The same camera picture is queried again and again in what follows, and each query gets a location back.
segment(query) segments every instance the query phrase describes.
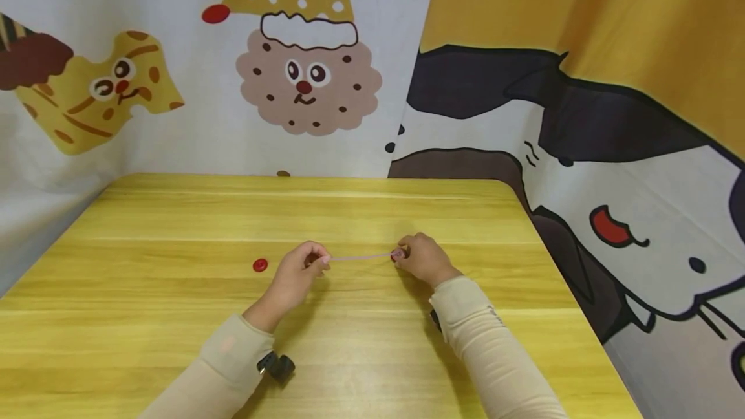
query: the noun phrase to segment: yellow table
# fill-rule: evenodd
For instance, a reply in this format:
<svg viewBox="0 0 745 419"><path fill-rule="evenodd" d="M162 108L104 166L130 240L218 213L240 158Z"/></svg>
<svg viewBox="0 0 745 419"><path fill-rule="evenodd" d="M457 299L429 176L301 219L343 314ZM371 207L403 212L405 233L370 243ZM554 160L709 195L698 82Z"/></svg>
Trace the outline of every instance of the yellow table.
<svg viewBox="0 0 745 419"><path fill-rule="evenodd" d="M358 256L416 231L480 283L570 417L640 417L506 185L161 174L110 186L0 301L0 417L135 418L296 243ZM387 259L332 267L276 332L294 377L237 417L482 417L426 288Z"/></svg>

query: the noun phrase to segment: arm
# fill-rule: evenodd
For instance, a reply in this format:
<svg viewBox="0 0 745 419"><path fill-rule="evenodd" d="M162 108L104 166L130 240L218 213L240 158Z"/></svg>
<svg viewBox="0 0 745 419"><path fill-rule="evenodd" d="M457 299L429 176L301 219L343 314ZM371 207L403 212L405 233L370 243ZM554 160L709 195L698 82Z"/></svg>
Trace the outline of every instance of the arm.
<svg viewBox="0 0 745 419"><path fill-rule="evenodd" d="M567 419L559 400L523 346L504 326L489 298L452 267L430 237L399 242L410 257L396 265L435 288L430 302L442 335L466 364L490 419Z"/></svg>
<svg viewBox="0 0 745 419"><path fill-rule="evenodd" d="M197 359L139 416L140 419L230 419L249 399L261 375L256 365L274 344L281 318L299 306L329 253L305 242L289 252L260 300L234 315L205 342Z"/></svg>

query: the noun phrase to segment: pink rubber band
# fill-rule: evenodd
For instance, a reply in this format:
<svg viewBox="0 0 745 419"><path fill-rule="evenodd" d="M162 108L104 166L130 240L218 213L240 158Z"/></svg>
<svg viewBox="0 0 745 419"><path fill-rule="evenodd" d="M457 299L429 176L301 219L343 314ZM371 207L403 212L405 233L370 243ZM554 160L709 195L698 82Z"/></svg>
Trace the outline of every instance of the pink rubber band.
<svg viewBox="0 0 745 419"><path fill-rule="evenodd" d="M375 259L377 257L391 257L391 256L393 256L392 252L389 252L387 254L375 254L373 256L333 257L329 260L330 261L359 261L360 259Z"/></svg>

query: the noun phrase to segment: beige sleeve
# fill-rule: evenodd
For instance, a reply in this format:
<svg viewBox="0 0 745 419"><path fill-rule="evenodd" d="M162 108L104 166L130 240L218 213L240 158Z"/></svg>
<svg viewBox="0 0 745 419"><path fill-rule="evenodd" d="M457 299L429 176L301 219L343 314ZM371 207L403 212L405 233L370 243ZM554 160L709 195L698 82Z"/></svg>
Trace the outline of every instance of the beige sleeve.
<svg viewBox="0 0 745 419"><path fill-rule="evenodd" d="M446 281L430 302L489 419L567 419L541 371L476 282L467 277Z"/></svg>
<svg viewBox="0 0 745 419"><path fill-rule="evenodd" d="M230 419L259 385L256 364L274 337L234 315L202 346L200 356L139 416L140 419Z"/></svg>

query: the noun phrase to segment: backdrop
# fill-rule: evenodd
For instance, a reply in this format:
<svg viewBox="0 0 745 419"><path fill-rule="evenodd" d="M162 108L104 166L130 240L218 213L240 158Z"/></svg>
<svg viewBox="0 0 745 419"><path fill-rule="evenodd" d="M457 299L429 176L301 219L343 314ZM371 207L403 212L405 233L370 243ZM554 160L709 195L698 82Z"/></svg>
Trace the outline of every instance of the backdrop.
<svg viewBox="0 0 745 419"><path fill-rule="evenodd" d="M512 185L648 418L745 411L744 6L432 0L379 147Z"/></svg>
<svg viewBox="0 0 745 419"><path fill-rule="evenodd" d="M739 417L744 4L0 0L0 292L132 172L493 178L643 414Z"/></svg>
<svg viewBox="0 0 745 419"><path fill-rule="evenodd" d="M0 294L133 172L384 177L429 0L0 0Z"/></svg>

